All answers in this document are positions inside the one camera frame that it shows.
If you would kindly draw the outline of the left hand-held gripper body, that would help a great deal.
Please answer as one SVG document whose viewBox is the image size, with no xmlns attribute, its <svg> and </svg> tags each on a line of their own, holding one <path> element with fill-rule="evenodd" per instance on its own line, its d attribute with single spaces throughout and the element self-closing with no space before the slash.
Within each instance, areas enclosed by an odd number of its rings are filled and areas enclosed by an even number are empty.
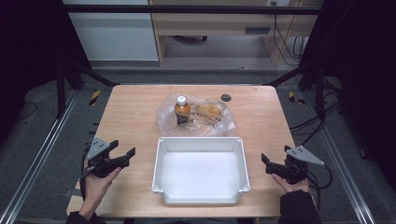
<svg viewBox="0 0 396 224">
<path fill-rule="evenodd" d="M 94 174 L 97 177 L 106 177 L 116 168 L 124 168 L 129 165 L 128 163 L 118 162 L 117 158 L 111 159 L 107 152 L 107 143 L 98 137 L 94 137 L 90 148 L 82 161 L 87 161 L 87 166 L 82 166 L 81 177 L 85 178 L 88 174 Z"/>
</svg>

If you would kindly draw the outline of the person's left hand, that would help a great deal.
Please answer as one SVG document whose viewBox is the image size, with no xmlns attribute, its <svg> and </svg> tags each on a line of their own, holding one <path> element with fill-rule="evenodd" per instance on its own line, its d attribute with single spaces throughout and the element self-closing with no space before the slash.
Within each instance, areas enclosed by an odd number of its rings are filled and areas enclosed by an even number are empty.
<svg viewBox="0 0 396 224">
<path fill-rule="evenodd" d="M 83 203 L 84 208 L 95 210 L 104 198 L 106 191 L 112 184 L 112 181 L 118 176 L 121 168 L 116 168 L 106 177 L 97 177 L 95 175 L 88 175 L 86 177 L 86 194 Z"/>
</svg>

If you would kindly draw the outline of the light wooden desk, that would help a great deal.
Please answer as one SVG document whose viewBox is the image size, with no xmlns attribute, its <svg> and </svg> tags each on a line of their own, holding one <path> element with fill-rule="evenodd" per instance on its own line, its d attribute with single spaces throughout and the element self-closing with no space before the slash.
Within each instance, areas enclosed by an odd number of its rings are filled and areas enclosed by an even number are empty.
<svg viewBox="0 0 396 224">
<path fill-rule="evenodd" d="M 148 0 L 152 6 L 321 7 L 324 0 Z M 286 55 L 292 36 L 308 37 L 315 15 L 154 13 L 156 35 L 253 35 L 264 42 L 273 65 Z"/>
</svg>

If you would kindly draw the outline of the black horizontal frame bar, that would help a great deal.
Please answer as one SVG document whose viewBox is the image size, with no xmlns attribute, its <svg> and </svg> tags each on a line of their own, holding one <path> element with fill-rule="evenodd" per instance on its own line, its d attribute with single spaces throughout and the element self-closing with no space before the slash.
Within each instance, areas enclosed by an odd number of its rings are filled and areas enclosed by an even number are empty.
<svg viewBox="0 0 396 224">
<path fill-rule="evenodd" d="M 320 7 L 235 7 L 235 6 L 142 6 L 142 5 L 64 5 L 68 12 L 83 13 L 189 13 L 319 15 Z"/>
</svg>

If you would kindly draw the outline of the white cabinet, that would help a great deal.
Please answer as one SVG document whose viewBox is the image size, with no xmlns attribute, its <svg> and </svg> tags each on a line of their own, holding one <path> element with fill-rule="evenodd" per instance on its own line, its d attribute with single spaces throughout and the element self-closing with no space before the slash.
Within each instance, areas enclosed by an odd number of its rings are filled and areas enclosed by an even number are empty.
<svg viewBox="0 0 396 224">
<path fill-rule="evenodd" d="M 158 61 L 149 13 L 70 13 L 91 62 Z"/>
</svg>

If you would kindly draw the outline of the yellow snack packet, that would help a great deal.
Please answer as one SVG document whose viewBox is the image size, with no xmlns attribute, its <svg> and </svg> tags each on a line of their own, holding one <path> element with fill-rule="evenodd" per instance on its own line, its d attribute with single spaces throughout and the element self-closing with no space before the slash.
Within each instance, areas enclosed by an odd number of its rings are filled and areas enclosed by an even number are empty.
<svg viewBox="0 0 396 224">
<path fill-rule="evenodd" d="M 198 105 L 195 108 L 195 114 L 202 119 L 210 123 L 218 123 L 223 120 L 222 112 L 217 105 Z"/>
</svg>

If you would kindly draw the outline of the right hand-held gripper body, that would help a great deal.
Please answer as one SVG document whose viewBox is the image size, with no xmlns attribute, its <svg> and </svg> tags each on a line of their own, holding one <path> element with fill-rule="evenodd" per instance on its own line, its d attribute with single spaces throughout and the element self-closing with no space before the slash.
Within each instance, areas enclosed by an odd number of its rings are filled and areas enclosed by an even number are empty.
<svg viewBox="0 0 396 224">
<path fill-rule="evenodd" d="M 324 165 L 321 159 L 303 146 L 294 147 L 286 154 L 284 164 L 280 164 L 283 166 L 283 173 L 278 176 L 291 184 L 298 183 L 307 178 L 309 163 L 319 166 Z"/>
</svg>

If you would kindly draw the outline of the aluminium floor rail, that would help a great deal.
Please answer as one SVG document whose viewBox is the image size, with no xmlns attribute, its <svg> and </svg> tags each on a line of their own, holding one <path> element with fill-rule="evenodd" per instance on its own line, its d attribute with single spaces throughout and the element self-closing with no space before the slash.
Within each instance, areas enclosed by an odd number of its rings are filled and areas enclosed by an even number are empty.
<svg viewBox="0 0 396 224">
<path fill-rule="evenodd" d="M 318 130 L 306 141 L 304 146 L 325 162 L 324 167 L 315 166 L 314 173 L 321 186 L 332 183 L 320 191 L 317 197 L 319 214 L 324 223 L 334 224 L 376 224 L 374 216 L 363 198 L 355 178 L 342 158 L 340 147 L 329 131 L 330 124 L 336 124 L 339 103 L 331 93 L 324 99 L 324 121 L 316 121 Z"/>
<path fill-rule="evenodd" d="M 21 183 L 18 185 L 18 188 L 15 190 L 5 209 L 0 213 L 0 224 L 13 224 L 15 221 L 37 177 L 39 176 L 48 155 L 52 151 L 77 98 L 78 91 L 70 91 L 64 112 L 62 112 L 61 115 L 51 124 L 48 134 L 40 145 L 40 149 L 35 154 L 35 158 L 29 164 L 29 168 L 24 173 Z"/>
</svg>

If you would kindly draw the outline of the clear plastic bag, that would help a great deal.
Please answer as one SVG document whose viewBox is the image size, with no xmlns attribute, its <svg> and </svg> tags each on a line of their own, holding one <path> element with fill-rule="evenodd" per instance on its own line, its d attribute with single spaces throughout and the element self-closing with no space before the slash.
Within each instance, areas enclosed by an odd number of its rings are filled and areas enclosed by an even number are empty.
<svg viewBox="0 0 396 224">
<path fill-rule="evenodd" d="M 157 109 L 157 124 L 163 136 L 203 136 L 222 137 L 234 134 L 235 124 L 229 108 L 217 99 L 207 99 L 200 96 L 187 95 L 187 102 L 191 106 L 190 122 L 177 124 L 175 104 L 178 94 L 168 95 Z M 218 123 L 203 121 L 195 114 L 198 105 L 217 105 L 222 112 L 223 120 Z"/>
</svg>

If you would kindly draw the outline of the black metal stand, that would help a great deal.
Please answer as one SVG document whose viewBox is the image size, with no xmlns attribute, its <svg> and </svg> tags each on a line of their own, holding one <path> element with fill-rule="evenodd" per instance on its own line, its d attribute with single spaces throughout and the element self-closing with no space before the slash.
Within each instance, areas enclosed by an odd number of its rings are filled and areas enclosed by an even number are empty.
<svg viewBox="0 0 396 224">
<path fill-rule="evenodd" d="M 319 60 L 310 60 L 306 63 L 299 65 L 297 68 L 289 71 L 286 75 L 279 77 L 269 83 L 267 86 L 276 87 L 283 82 L 302 75 L 302 78 L 298 84 L 298 87 L 302 91 L 309 90 L 313 84 L 316 84 L 315 93 L 315 111 L 320 120 L 325 120 L 325 109 L 324 109 L 324 68 L 322 62 Z"/>
<path fill-rule="evenodd" d="M 63 60 L 59 63 L 56 68 L 56 86 L 57 86 L 57 100 L 58 100 L 58 112 L 56 118 L 59 119 L 65 112 L 66 100 L 65 100 L 65 89 L 64 81 L 70 84 L 73 90 L 80 90 L 84 83 L 80 74 L 88 75 L 89 77 L 99 81 L 100 83 L 108 86 L 117 86 L 116 82 L 113 82 L 101 75 L 95 73 L 91 68 L 83 66 L 80 63 L 71 60 Z"/>
</svg>

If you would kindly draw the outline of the orange drink bottle white cap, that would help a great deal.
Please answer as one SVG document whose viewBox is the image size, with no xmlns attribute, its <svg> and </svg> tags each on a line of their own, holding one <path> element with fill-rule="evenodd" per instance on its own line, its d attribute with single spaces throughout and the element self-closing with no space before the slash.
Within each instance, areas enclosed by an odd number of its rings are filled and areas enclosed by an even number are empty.
<svg viewBox="0 0 396 224">
<path fill-rule="evenodd" d="M 184 95 L 177 97 L 177 103 L 175 104 L 174 109 L 178 125 L 190 122 L 191 106 Z"/>
</svg>

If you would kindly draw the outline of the person's right hand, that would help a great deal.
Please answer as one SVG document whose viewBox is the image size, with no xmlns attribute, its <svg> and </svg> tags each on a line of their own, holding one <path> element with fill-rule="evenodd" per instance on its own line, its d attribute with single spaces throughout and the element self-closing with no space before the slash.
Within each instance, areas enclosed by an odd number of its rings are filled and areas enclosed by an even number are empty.
<svg viewBox="0 0 396 224">
<path fill-rule="evenodd" d="M 271 174 L 271 177 L 286 193 L 298 191 L 298 190 L 302 190 L 304 192 L 309 191 L 309 183 L 305 179 L 299 181 L 298 183 L 291 184 L 276 174 Z"/>
</svg>

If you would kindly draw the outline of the dark curtain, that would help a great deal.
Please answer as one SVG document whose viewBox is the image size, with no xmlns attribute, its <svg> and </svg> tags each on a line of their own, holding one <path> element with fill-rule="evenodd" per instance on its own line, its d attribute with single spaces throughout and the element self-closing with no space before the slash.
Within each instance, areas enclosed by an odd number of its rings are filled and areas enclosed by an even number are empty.
<svg viewBox="0 0 396 224">
<path fill-rule="evenodd" d="M 342 83 L 367 153 L 396 191 L 396 0 L 323 0 L 303 62 Z"/>
<path fill-rule="evenodd" d="M 0 0 L 0 142 L 27 92 L 68 60 L 90 66 L 63 0 Z"/>
</svg>

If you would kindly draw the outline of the white plastic bin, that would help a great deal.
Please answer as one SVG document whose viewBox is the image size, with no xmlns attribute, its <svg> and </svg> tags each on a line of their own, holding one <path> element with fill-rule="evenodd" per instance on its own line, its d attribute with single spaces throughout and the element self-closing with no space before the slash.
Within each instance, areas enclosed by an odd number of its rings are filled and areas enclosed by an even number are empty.
<svg viewBox="0 0 396 224">
<path fill-rule="evenodd" d="M 151 190 L 167 204 L 236 204 L 250 191 L 240 137 L 161 137 Z"/>
</svg>

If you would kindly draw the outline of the black yellow tape marker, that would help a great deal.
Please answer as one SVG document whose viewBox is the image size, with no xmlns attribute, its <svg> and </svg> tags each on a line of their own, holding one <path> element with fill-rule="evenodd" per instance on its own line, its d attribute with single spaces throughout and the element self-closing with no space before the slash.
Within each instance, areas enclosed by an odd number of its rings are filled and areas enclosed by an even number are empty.
<svg viewBox="0 0 396 224">
<path fill-rule="evenodd" d="M 289 99 L 290 99 L 291 102 L 294 102 L 294 103 L 296 103 L 296 104 L 305 105 L 305 100 L 297 99 L 297 98 L 294 96 L 294 93 L 293 93 L 292 91 L 289 91 Z"/>
<path fill-rule="evenodd" d="M 89 102 L 89 105 L 95 105 L 100 93 L 101 93 L 100 90 L 96 90 L 96 91 L 93 92 L 92 98 L 91 98 L 91 100 Z"/>
</svg>

